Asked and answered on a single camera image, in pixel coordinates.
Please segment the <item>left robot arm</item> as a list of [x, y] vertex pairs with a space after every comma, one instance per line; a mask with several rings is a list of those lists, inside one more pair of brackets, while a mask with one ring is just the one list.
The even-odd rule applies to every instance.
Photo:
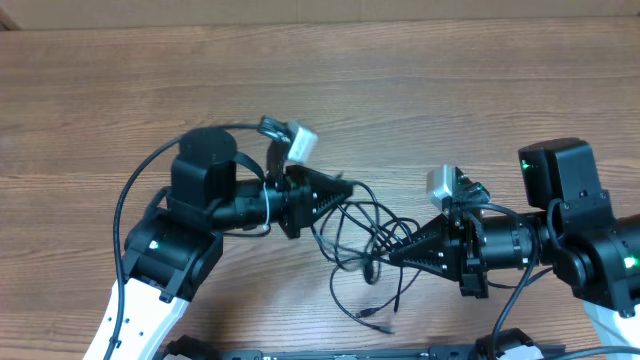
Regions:
[[305, 167], [317, 137], [266, 118], [267, 165], [239, 151], [237, 125], [195, 128], [163, 144], [138, 167], [179, 148], [161, 188], [127, 237], [120, 236], [127, 180], [113, 219], [116, 281], [88, 359], [151, 359], [223, 254], [227, 236], [252, 237], [278, 224], [290, 239], [342, 205], [354, 185]]

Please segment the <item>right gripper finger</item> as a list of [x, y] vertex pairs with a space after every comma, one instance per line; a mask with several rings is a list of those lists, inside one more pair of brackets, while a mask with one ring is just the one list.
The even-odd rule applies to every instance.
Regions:
[[399, 251], [403, 255], [436, 254], [449, 243], [449, 219], [440, 214], [411, 235]]
[[426, 271], [447, 280], [460, 279], [457, 258], [446, 253], [428, 251], [426, 254], [412, 257], [400, 251], [394, 251], [389, 254], [389, 260], [394, 265]]

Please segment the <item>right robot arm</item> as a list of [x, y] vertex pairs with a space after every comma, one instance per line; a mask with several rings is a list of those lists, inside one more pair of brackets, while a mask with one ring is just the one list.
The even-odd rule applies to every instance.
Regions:
[[523, 270], [492, 333], [480, 340], [478, 357], [514, 359], [527, 352], [522, 335], [501, 327], [533, 268], [548, 265], [583, 303], [601, 342], [566, 358], [638, 358], [638, 216], [615, 217], [592, 147], [582, 139], [534, 143], [518, 157], [532, 212], [492, 203], [481, 183], [443, 165], [428, 173], [426, 186], [439, 215], [394, 245], [390, 262], [453, 281], [475, 298], [488, 297], [490, 271]]

